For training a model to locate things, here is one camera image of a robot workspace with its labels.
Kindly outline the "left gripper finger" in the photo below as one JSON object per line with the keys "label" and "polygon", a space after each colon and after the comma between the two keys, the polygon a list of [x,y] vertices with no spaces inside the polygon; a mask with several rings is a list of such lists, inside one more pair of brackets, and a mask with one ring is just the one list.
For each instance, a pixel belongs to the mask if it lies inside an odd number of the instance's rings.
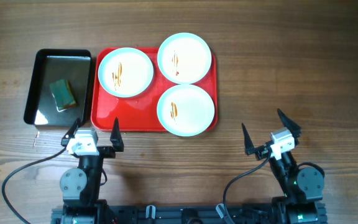
{"label": "left gripper finger", "polygon": [[69,130],[66,132],[66,134],[64,135],[64,138],[65,139],[73,138],[80,126],[81,126],[81,119],[77,118],[75,122],[72,124],[72,126],[69,128]]}
{"label": "left gripper finger", "polygon": [[124,151],[124,142],[122,140],[121,131],[119,129],[119,120],[115,118],[114,124],[111,131],[110,141],[112,143],[112,147],[116,152]]}

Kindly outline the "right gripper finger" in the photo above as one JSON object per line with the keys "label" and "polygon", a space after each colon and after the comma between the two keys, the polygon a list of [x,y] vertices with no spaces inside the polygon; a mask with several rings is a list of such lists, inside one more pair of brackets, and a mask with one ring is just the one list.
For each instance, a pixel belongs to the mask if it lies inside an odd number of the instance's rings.
{"label": "right gripper finger", "polygon": [[244,123],[242,123],[242,131],[244,134],[244,146],[245,146],[245,152],[247,155],[251,155],[254,153],[255,147],[252,143],[252,140],[249,136],[249,133],[244,125]]}
{"label": "right gripper finger", "polygon": [[285,113],[281,109],[278,108],[277,113],[282,124],[291,132],[293,137],[295,139],[300,137],[301,127],[298,124],[296,124],[294,121],[292,121],[287,115],[285,115]]}

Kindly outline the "green yellow sponge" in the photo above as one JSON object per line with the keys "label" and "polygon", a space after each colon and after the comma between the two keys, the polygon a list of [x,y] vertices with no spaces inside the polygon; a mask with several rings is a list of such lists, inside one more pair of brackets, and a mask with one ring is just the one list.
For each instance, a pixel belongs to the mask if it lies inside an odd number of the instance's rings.
{"label": "green yellow sponge", "polygon": [[74,94],[68,80],[57,80],[49,84],[58,112],[77,106]]}

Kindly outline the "white plate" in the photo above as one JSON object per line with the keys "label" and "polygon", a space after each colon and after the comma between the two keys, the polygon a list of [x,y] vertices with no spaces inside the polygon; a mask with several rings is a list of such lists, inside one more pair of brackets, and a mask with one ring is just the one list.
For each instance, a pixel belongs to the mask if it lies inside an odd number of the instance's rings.
{"label": "white plate", "polygon": [[210,95],[195,85],[175,85],[166,90],[157,103],[157,118],[169,132],[181,137],[205,131],[215,115]]}
{"label": "white plate", "polygon": [[176,84],[193,84],[206,76],[212,53],[198,35],[182,32],[165,39],[157,53],[157,65],[163,76]]}
{"label": "white plate", "polygon": [[98,80],[109,94],[130,98],[145,91],[154,77],[151,59],[142,51],[122,47],[108,53],[99,64]]}

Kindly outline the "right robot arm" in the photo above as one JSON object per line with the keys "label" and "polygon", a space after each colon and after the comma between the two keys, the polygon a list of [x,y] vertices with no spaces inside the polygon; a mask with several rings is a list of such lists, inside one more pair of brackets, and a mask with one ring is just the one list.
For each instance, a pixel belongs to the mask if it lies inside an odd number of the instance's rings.
{"label": "right robot arm", "polygon": [[284,194],[274,197],[268,209],[251,210],[265,223],[315,223],[328,222],[323,199],[324,170],[311,162],[297,164],[291,150],[299,145],[301,127],[277,110],[283,128],[270,133],[270,141],[255,147],[244,125],[246,154],[257,160],[267,159],[273,175]]}

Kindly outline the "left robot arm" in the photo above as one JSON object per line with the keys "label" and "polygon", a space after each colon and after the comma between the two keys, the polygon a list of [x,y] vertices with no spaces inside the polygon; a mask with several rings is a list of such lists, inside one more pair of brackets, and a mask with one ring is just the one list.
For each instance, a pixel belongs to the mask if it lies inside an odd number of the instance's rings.
{"label": "left robot arm", "polygon": [[68,150],[70,155],[79,159],[79,163],[78,167],[67,170],[60,179],[63,209],[52,223],[116,222],[116,216],[109,208],[107,201],[99,199],[99,190],[103,185],[101,178],[106,176],[103,161],[114,159],[117,152],[124,150],[118,119],[114,120],[110,141],[111,146],[98,146],[96,130],[81,128],[79,119],[62,137],[61,145]]}

